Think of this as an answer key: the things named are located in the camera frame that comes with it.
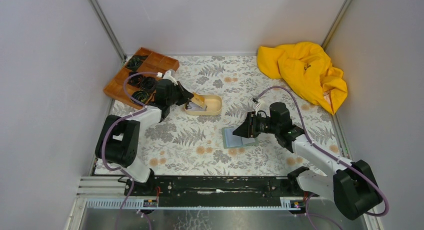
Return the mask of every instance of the metal frame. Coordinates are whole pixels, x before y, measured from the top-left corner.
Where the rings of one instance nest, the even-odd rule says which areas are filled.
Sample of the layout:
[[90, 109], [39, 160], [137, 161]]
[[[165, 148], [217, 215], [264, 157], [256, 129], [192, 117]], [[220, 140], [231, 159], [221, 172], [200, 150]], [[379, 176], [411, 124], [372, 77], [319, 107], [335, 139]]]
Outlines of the metal frame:
[[[97, 0], [88, 0], [88, 1], [92, 5], [93, 10], [96, 12], [117, 54], [122, 59], [122, 61], [125, 62], [126, 55], [122, 47], [120, 46], [115, 34], [113, 33], [106, 17], [104, 16], [104, 13], [102, 12], [102, 9], [100, 8], [99, 3], [97, 2]], [[324, 50], [327, 49], [335, 31], [337, 30], [338, 25], [343, 19], [343, 16], [351, 2], [352, 0], [345, 0], [345, 2], [343, 3], [336, 19], [334, 20], [327, 36], [325, 37], [322, 43], [322, 47], [324, 48]], [[350, 154], [350, 152], [348, 152], [349, 148], [345, 140], [343, 127], [340, 123], [340, 120], [337, 114], [333, 116], [332, 122], [333, 122], [334, 130], [335, 130], [335, 137], [338, 141], [338, 145], [342, 149], [342, 152], [341, 152], [342, 155], [352, 159], [353, 156]], [[87, 207], [87, 202], [90, 198], [104, 198], [104, 199], [124, 198], [124, 191], [125, 191], [126, 184], [118, 182], [119, 178], [120, 178], [119, 176], [82, 177], [79, 183], [79, 188], [77, 191], [76, 198], [74, 200], [72, 210], [67, 219], [64, 230], [78, 230], [80, 228], [81, 221], [83, 219], [83, 215]], [[129, 199], [146, 199], [146, 198], [150, 198], [150, 197], [148, 196], [129, 197]], [[291, 197], [291, 198], [285, 197], [285, 199], [298, 199], [298, 197]], [[383, 230], [381, 221], [377, 217], [372, 217], [365, 214], [364, 219], [368, 229]]]
[[351, 4], [352, 0], [344, 0], [343, 5], [340, 8], [340, 11], [338, 12], [337, 16], [335, 17], [335, 20], [333, 22], [333, 24], [330, 27], [330, 30], [327, 33], [327, 36], [325, 37], [323, 43], [322, 43], [322, 48], [324, 50], [327, 50], [331, 39], [333, 38], [334, 33], [337, 30], [337, 27], [340, 24], [340, 21], [343, 19], [343, 16], [345, 15], [346, 10], [348, 9], [349, 5]]
[[100, 21], [101, 25], [103, 26], [104, 30], [106, 31], [107, 36], [109, 37], [110, 42], [112, 43], [113, 47], [116, 50], [116, 53], [119, 55], [121, 60], [125, 60], [126, 55], [124, 50], [122, 49], [117, 37], [115, 36], [111, 26], [109, 25], [108, 20], [106, 19], [99, 3], [97, 0], [88, 0], [90, 5], [93, 7], [94, 12], [96, 13], [98, 20]]

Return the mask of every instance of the wooden tray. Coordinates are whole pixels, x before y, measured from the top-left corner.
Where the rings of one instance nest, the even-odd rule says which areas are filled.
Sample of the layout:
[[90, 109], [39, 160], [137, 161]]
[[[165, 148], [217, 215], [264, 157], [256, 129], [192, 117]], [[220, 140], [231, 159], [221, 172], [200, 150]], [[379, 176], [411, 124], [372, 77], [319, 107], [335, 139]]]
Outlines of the wooden tray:
[[[147, 59], [141, 64], [141, 66], [137, 69], [137, 72], [161, 72], [165, 73], [169, 69], [174, 69], [175, 71], [180, 67], [180, 63], [178, 60], [173, 59], [171, 57], [167, 57], [156, 53], [154, 51], [140, 48], [135, 54], [135, 56], [148, 56]], [[142, 106], [139, 106], [133, 103], [130, 98], [124, 92], [124, 80], [128, 77], [130, 69], [126, 68], [128, 63], [126, 63], [121, 70], [115, 75], [115, 77], [103, 88], [103, 92], [114, 98], [115, 100], [121, 101], [122, 103], [132, 106], [136, 109], [141, 109]], [[126, 85], [126, 89], [128, 93], [131, 95], [139, 90], [139, 88], [132, 86], [130, 84]], [[151, 94], [146, 104], [152, 100], [155, 92]]]

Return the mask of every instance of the wire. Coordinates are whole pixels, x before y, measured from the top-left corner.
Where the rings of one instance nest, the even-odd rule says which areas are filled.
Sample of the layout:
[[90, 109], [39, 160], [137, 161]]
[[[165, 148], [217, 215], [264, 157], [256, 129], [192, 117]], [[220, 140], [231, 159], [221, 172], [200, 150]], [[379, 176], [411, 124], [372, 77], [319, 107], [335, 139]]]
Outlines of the wire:
[[265, 117], [268, 117], [268, 115], [267, 115], [267, 113], [265, 112], [265, 111], [263, 111], [263, 110], [260, 110], [260, 111], [257, 111], [258, 113], [259, 112], [263, 112], [264, 114], [265, 114]]
[[156, 207], [159, 206], [159, 194], [160, 194], [161, 188], [159, 186], [156, 187]]
[[308, 218], [309, 222], [311, 223], [312, 227], [313, 227], [315, 230], [318, 230], [318, 228], [315, 226], [315, 224], [314, 224], [314, 223], [312, 223], [312, 220], [311, 220], [311, 216], [316, 216], [316, 217], [320, 217], [320, 218], [322, 218], [322, 219], [325, 219], [325, 220], [331, 221], [332, 223], [334, 223], [335, 225], [337, 225], [337, 226], [340, 228], [340, 230], [343, 230], [342, 226], [341, 226], [338, 222], [334, 221], [333, 219], [331, 219], [331, 218], [329, 218], [329, 217], [327, 217], [327, 216], [324, 216], [324, 215], [315, 214], [315, 213], [309, 213], [309, 200], [311, 199], [311, 197], [312, 197], [313, 195], [315, 195], [315, 194], [314, 194], [314, 193], [312, 193], [311, 195], [309, 195], [309, 197], [307, 197], [307, 199], [306, 199], [306, 206], [305, 206], [306, 216], [307, 216], [307, 218]]
[[127, 176], [121, 176], [120, 178], [118, 178], [118, 182], [120, 182], [120, 183], [126, 183], [125, 181], [121, 181], [122, 180], [122, 178], [124, 178], [124, 177], [127, 177]]
[[138, 214], [138, 213], [141, 213], [141, 216], [142, 216], [142, 217], [145, 217], [145, 218], [147, 219], [147, 222], [148, 222], [148, 228], [149, 228], [149, 230], [152, 230], [152, 221], [150, 221], [149, 216], [147, 216], [147, 214], [145, 214], [144, 212], [142, 212], [142, 211], [140, 211], [140, 210], [138, 210], [138, 211], [137, 211], [137, 214]]
[[150, 94], [147, 91], [138, 90], [138, 91], [134, 92], [131, 96], [136, 98], [137, 100], [145, 103], [149, 99]]
[[128, 194], [125, 196], [125, 198], [123, 199], [122, 204], [119, 207], [118, 216], [116, 217], [116, 221], [115, 221], [115, 229], [118, 229], [118, 222], [119, 222], [119, 219], [121, 217], [122, 208], [124, 207], [125, 203], [127, 202], [128, 198], [130, 197], [131, 192], [133, 191], [133, 189], [134, 189], [134, 179], [131, 178], [131, 187], [129, 188]]
[[113, 123], [113, 124], [109, 127], [109, 129], [107, 130], [106, 134], [104, 135], [104, 139], [103, 139], [103, 142], [102, 142], [102, 144], [101, 144], [101, 160], [103, 161], [103, 165], [104, 165], [104, 167], [105, 167], [107, 170], [109, 170], [109, 171], [121, 170], [121, 172], [122, 172], [125, 176], [127, 176], [129, 179], [131, 179], [131, 182], [132, 182], [132, 183], [131, 183], [131, 188], [129, 189], [128, 194], [127, 194], [127, 195], [126, 195], [126, 197], [124, 198], [124, 200], [123, 200], [123, 202], [122, 202], [122, 204], [121, 204], [121, 206], [120, 206], [120, 208], [119, 208], [119, 213], [118, 213], [118, 216], [116, 217], [116, 221], [115, 221], [115, 229], [117, 229], [117, 228], [118, 228], [118, 222], [119, 222], [119, 217], [120, 217], [120, 215], [121, 215], [121, 210], [122, 210], [122, 208], [124, 207], [125, 203], [127, 202], [128, 197], [131, 195], [131, 193], [132, 193], [132, 191], [133, 191], [133, 188], [134, 188], [134, 179], [133, 179], [133, 177], [131, 177], [131, 175], [130, 175], [128, 172], [126, 172], [124, 169], [122, 169], [122, 167], [121, 167], [121, 166], [119, 166], [119, 167], [115, 167], [115, 168], [112, 168], [112, 167], [110, 167], [110, 166], [108, 165], [108, 161], [106, 161], [106, 156], [105, 156], [105, 151], [106, 151], [106, 142], [108, 141], [109, 136], [110, 136], [110, 134], [111, 134], [111, 132], [112, 132], [113, 128], [114, 128], [116, 125], [118, 125], [118, 123], [120, 123], [121, 121], [126, 120], [126, 119], [128, 119], [128, 118], [130, 118], [130, 117], [137, 116], [137, 115], [139, 115], [139, 114], [141, 114], [141, 113], [143, 113], [143, 112], [145, 112], [145, 111], [147, 110], [146, 105], [145, 105], [143, 102], [140, 102], [139, 100], [137, 100], [137, 99], [135, 99], [134, 97], [132, 97], [132, 96], [128, 93], [128, 90], [127, 90], [127, 88], [126, 88], [126, 85], [127, 85], [127, 83], [128, 83], [128, 80], [129, 80], [129, 79], [131, 79], [131, 78], [132, 78], [132, 77], [134, 77], [134, 76], [144, 75], [144, 74], [153, 74], [153, 75], [156, 75], [157, 73], [155, 73], [155, 72], [139, 72], [139, 73], [136, 73], [136, 74], [133, 74], [133, 75], [128, 76], [128, 77], [127, 77], [127, 78], [123, 81], [123, 91], [125, 92], [125, 94], [126, 94], [126, 95], [130, 98], [130, 99], [132, 99], [134, 102], [136, 102], [136, 103], [138, 103], [138, 104], [142, 105], [142, 106], [143, 106], [143, 108], [142, 108], [141, 110], [138, 110], [138, 111], [136, 111], [136, 112], [132, 113], [132, 114], [129, 114], [129, 115], [127, 115], [127, 116], [123, 116], [123, 117], [121, 117], [120, 119], [118, 119], [116, 122], [114, 122], [114, 123]]
[[280, 88], [280, 89], [283, 89], [283, 90], [285, 90], [287, 93], [289, 93], [290, 94], [290, 96], [291, 96], [291, 98], [293, 99], [293, 101], [294, 101], [294, 104], [296, 105], [296, 108], [297, 108], [297, 112], [299, 113], [299, 117], [300, 117], [300, 122], [301, 122], [301, 124], [302, 124], [302, 128], [303, 128], [303, 130], [304, 130], [304, 133], [305, 133], [305, 136], [306, 136], [306, 138], [307, 138], [307, 140], [308, 140], [308, 142], [309, 143], [311, 143], [312, 144], [312, 146], [313, 147], [315, 147], [318, 151], [320, 151], [320, 152], [322, 152], [324, 155], [326, 155], [326, 156], [328, 156], [328, 157], [330, 157], [331, 159], [333, 159], [333, 160], [335, 160], [335, 161], [337, 161], [337, 162], [339, 162], [340, 164], [342, 164], [343, 166], [345, 166], [346, 168], [348, 168], [348, 169], [350, 169], [351, 171], [353, 171], [354, 173], [356, 173], [357, 175], [359, 175], [360, 177], [362, 177], [369, 185], [371, 185], [377, 192], [378, 192], [378, 194], [383, 198], [383, 201], [384, 201], [384, 205], [385, 205], [385, 208], [384, 208], [384, 211], [383, 212], [381, 212], [381, 213], [372, 213], [372, 212], [366, 212], [366, 214], [368, 214], [368, 215], [370, 215], [370, 216], [384, 216], [384, 215], [386, 215], [388, 212], [389, 212], [389, 201], [388, 201], [388, 199], [387, 199], [387, 197], [384, 195], [384, 193], [379, 189], [379, 187], [377, 186], [377, 185], [375, 185], [374, 183], [373, 183], [373, 181], [371, 181], [368, 177], [366, 177], [365, 175], [363, 175], [362, 173], [360, 173], [358, 170], [356, 170], [355, 168], [353, 168], [352, 166], [350, 166], [349, 164], [347, 164], [347, 163], [345, 163], [344, 161], [338, 161], [338, 158], [337, 157], [335, 157], [335, 156], [333, 156], [333, 155], [331, 155], [330, 153], [328, 153], [326, 150], [324, 150], [324, 149], [322, 149], [321, 147], [319, 147], [318, 145], [316, 145], [315, 143], [313, 143], [313, 141], [312, 141], [312, 139], [311, 139], [311, 137], [309, 136], [309, 134], [308, 134], [308, 131], [306, 130], [306, 127], [305, 127], [305, 122], [304, 122], [304, 119], [303, 119], [303, 117], [302, 117], [302, 113], [301, 113], [301, 110], [300, 110], [300, 108], [299, 108], [299, 105], [298, 105], [298, 102], [296, 101], [296, 98], [294, 97], [294, 95], [288, 90], [288, 89], [286, 89], [286, 88], [284, 88], [284, 87], [281, 87], [281, 86], [271, 86], [271, 87], [269, 87], [269, 88], [267, 88], [267, 89], [265, 89], [264, 91], [262, 91], [262, 93], [260, 93], [257, 97], [256, 97], [256, 99], [259, 99], [259, 97], [261, 97], [261, 96], [263, 96], [267, 91], [269, 91], [270, 89], [273, 89], [273, 88]]
[[155, 78], [151, 76], [144, 77], [140, 83], [140, 88], [149, 93], [153, 93], [153, 91], [155, 91], [156, 89], [156, 84], [157, 84], [157, 81]]

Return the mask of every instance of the cable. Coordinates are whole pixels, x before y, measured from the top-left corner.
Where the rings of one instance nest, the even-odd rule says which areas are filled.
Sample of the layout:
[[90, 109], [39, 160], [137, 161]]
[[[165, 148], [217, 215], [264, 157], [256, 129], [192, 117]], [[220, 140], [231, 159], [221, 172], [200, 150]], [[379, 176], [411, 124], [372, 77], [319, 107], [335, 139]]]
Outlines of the cable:
[[118, 125], [118, 123], [120, 123], [121, 121], [126, 120], [126, 119], [128, 119], [128, 118], [130, 118], [130, 117], [137, 116], [137, 115], [139, 115], [139, 114], [141, 114], [141, 113], [143, 113], [143, 112], [145, 112], [145, 111], [147, 110], [147, 109], [146, 109], [146, 105], [145, 105], [143, 102], [140, 102], [139, 100], [137, 100], [137, 99], [135, 99], [134, 97], [132, 97], [132, 96], [128, 93], [128, 90], [127, 90], [127, 88], [126, 88], [126, 85], [127, 85], [127, 83], [128, 83], [128, 80], [129, 80], [129, 79], [131, 79], [131, 78], [132, 78], [132, 77], [134, 77], [134, 76], [143, 75], [143, 74], [153, 74], [153, 75], [156, 75], [157, 73], [155, 73], [155, 72], [139, 72], [139, 73], [136, 73], [136, 74], [133, 74], [133, 75], [128, 76], [128, 77], [127, 77], [127, 78], [123, 81], [123, 91], [125, 92], [125, 94], [126, 94], [126, 95], [130, 98], [130, 99], [132, 99], [134, 102], [136, 102], [136, 103], [138, 103], [138, 104], [142, 105], [142, 106], [143, 106], [143, 108], [142, 108], [141, 110], [138, 110], [138, 111], [136, 111], [136, 112], [132, 113], [132, 114], [129, 114], [129, 115], [127, 115], [127, 116], [123, 116], [123, 117], [121, 117], [120, 119], [118, 119], [116, 122], [114, 122], [114, 123], [113, 123], [113, 124], [109, 127], [109, 129], [107, 130], [106, 134], [104, 135], [104, 139], [103, 139], [103, 142], [102, 142], [102, 144], [101, 144], [101, 160], [103, 161], [103, 165], [104, 165], [104, 167], [105, 167], [107, 170], [109, 170], [109, 171], [121, 170], [121, 172], [122, 172], [125, 176], [127, 176], [129, 179], [131, 179], [131, 188], [129, 189], [128, 194], [127, 194], [127, 195], [126, 195], [126, 197], [124, 198], [124, 200], [123, 200], [123, 202], [122, 202], [122, 204], [121, 204], [121, 206], [120, 206], [120, 208], [119, 208], [119, 213], [118, 213], [118, 216], [116, 217], [116, 221], [115, 221], [115, 229], [117, 229], [117, 228], [118, 228], [118, 221], [119, 221], [119, 217], [120, 217], [120, 215], [121, 215], [121, 210], [122, 210], [122, 208], [124, 207], [125, 203], [127, 202], [128, 197], [131, 195], [131, 193], [132, 193], [132, 191], [133, 191], [133, 188], [134, 188], [134, 179], [133, 179], [133, 177], [131, 177], [131, 175], [130, 175], [128, 172], [126, 172], [124, 169], [122, 169], [122, 167], [120, 167], [120, 166], [119, 166], [119, 167], [112, 168], [112, 167], [110, 167], [110, 166], [108, 165], [108, 161], [106, 161], [106, 157], [105, 157], [106, 142], [107, 142], [107, 140], [109, 139], [109, 136], [110, 136], [110, 134], [111, 134], [111, 132], [112, 132], [113, 128], [114, 128], [116, 125]]
[[147, 216], [147, 214], [145, 214], [144, 212], [142, 212], [140, 210], [137, 210], [136, 214], [138, 214], [139, 212], [141, 213], [141, 217], [145, 217], [147, 219], [149, 230], [152, 230], [152, 221], [150, 221], [149, 216]]
[[307, 200], [306, 200], [306, 206], [305, 206], [306, 216], [307, 216], [307, 218], [308, 218], [308, 220], [309, 220], [310, 224], [312, 225], [312, 227], [313, 227], [315, 230], [318, 230], [318, 228], [315, 226], [315, 224], [314, 224], [314, 223], [312, 223], [312, 220], [311, 220], [311, 216], [316, 216], [316, 217], [320, 217], [320, 218], [322, 218], [322, 219], [325, 219], [325, 220], [331, 221], [332, 223], [334, 223], [335, 225], [337, 225], [337, 226], [340, 228], [340, 230], [343, 230], [342, 226], [341, 226], [338, 222], [334, 221], [333, 219], [331, 219], [331, 218], [329, 218], [329, 217], [327, 217], [327, 216], [324, 216], [324, 215], [315, 214], [315, 213], [309, 213], [309, 200], [311, 199], [311, 197], [312, 197], [313, 195], [315, 195], [315, 194], [314, 194], [314, 193], [312, 193], [311, 195], [309, 195], [309, 197], [307, 197]]
[[[128, 174], [127, 172], [125, 172], [124, 170], [121, 169], [121, 171], [124, 174]], [[122, 208], [124, 207], [125, 203], [127, 202], [128, 198], [131, 195], [131, 192], [134, 189], [134, 179], [131, 178], [131, 187], [129, 188], [128, 194], [125, 196], [125, 198], [123, 199], [122, 204], [119, 207], [119, 211], [118, 211], [118, 216], [116, 216], [116, 221], [115, 221], [115, 229], [118, 229], [118, 222], [119, 222], [119, 218], [121, 217], [121, 213], [122, 213]]]
[[265, 117], [268, 117], [268, 115], [265, 111], [263, 111], [263, 110], [257, 111], [257, 113], [259, 113], [259, 112], [263, 112], [265, 114]]
[[370, 215], [370, 216], [384, 216], [384, 215], [386, 215], [388, 212], [389, 212], [389, 201], [388, 201], [388, 199], [387, 199], [387, 197], [384, 195], [384, 193], [379, 189], [379, 187], [377, 186], [377, 185], [375, 185], [374, 183], [373, 183], [373, 181], [371, 181], [368, 177], [366, 177], [365, 175], [363, 175], [362, 173], [360, 173], [358, 170], [356, 170], [355, 168], [353, 168], [352, 166], [350, 166], [349, 164], [347, 164], [347, 163], [345, 163], [345, 162], [343, 162], [343, 161], [338, 161], [338, 158], [337, 157], [335, 157], [335, 156], [333, 156], [333, 155], [331, 155], [330, 153], [328, 153], [326, 150], [324, 150], [324, 149], [322, 149], [321, 147], [319, 147], [318, 145], [316, 145], [315, 143], [313, 143], [313, 141], [312, 141], [312, 139], [311, 139], [311, 137], [309, 136], [309, 134], [308, 134], [308, 131], [306, 130], [306, 127], [305, 127], [305, 123], [304, 123], [304, 119], [303, 119], [303, 117], [302, 117], [302, 113], [301, 113], [301, 110], [300, 110], [300, 108], [299, 108], [299, 105], [298, 105], [298, 102], [296, 101], [296, 98], [294, 97], [294, 95], [288, 90], [288, 89], [286, 89], [286, 88], [284, 88], [284, 87], [281, 87], [281, 86], [271, 86], [271, 87], [269, 87], [269, 88], [267, 88], [267, 89], [265, 89], [264, 91], [262, 91], [262, 93], [260, 93], [255, 99], [259, 99], [259, 97], [261, 97], [261, 96], [263, 96], [267, 91], [269, 91], [270, 89], [273, 89], [273, 88], [280, 88], [280, 89], [283, 89], [283, 90], [285, 90], [287, 93], [289, 93], [290, 94], [290, 96], [291, 96], [291, 98], [293, 99], [293, 101], [294, 101], [294, 104], [296, 105], [296, 108], [297, 108], [297, 112], [299, 113], [299, 117], [300, 117], [300, 122], [301, 122], [301, 124], [302, 124], [302, 128], [303, 128], [303, 130], [304, 130], [304, 133], [305, 133], [305, 136], [306, 136], [306, 138], [307, 138], [307, 140], [308, 140], [308, 142], [309, 143], [311, 143], [312, 144], [312, 146], [313, 147], [315, 147], [318, 151], [320, 151], [320, 152], [322, 152], [323, 154], [325, 154], [326, 156], [328, 156], [328, 157], [330, 157], [331, 159], [333, 159], [333, 160], [335, 160], [335, 161], [337, 161], [337, 162], [339, 162], [340, 164], [342, 164], [343, 166], [345, 166], [346, 168], [348, 168], [348, 169], [350, 169], [351, 171], [353, 171], [354, 173], [356, 173], [357, 175], [359, 175], [360, 177], [362, 177], [369, 185], [371, 185], [377, 192], [378, 192], [378, 194], [383, 198], [383, 201], [384, 201], [384, 205], [385, 205], [385, 208], [384, 208], [384, 211], [383, 212], [381, 212], [381, 213], [372, 213], [372, 212], [366, 212], [366, 214], [368, 214], [368, 215]]
[[143, 103], [146, 103], [146, 101], [149, 99], [150, 94], [148, 92], [144, 91], [144, 90], [138, 90], [138, 91], [134, 92], [131, 96], [136, 98], [137, 100], [143, 102]]
[[144, 77], [140, 83], [140, 89], [147, 91], [148, 93], [153, 93], [156, 90], [157, 81], [154, 77], [148, 76]]
[[[128, 76], [132, 76], [134, 74], [137, 74], [137, 71], [130, 71], [128, 73]], [[128, 84], [135, 86], [137, 88], [140, 88], [140, 86], [142, 85], [142, 81], [143, 81], [144, 77], [143, 75], [138, 75], [136, 77], [132, 77], [129, 81]]]

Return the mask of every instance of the small black container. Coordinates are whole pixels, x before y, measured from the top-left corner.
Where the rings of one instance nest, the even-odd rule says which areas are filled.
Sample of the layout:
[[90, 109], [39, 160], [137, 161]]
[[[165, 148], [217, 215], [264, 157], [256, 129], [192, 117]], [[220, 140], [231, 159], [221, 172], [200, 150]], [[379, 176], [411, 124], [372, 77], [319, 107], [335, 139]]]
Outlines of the small black container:
[[142, 66], [143, 62], [147, 59], [147, 57], [149, 56], [132, 56], [128, 63], [125, 65], [125, 67], [132, 71], [136, 71], [139, 69], [140, 66]]

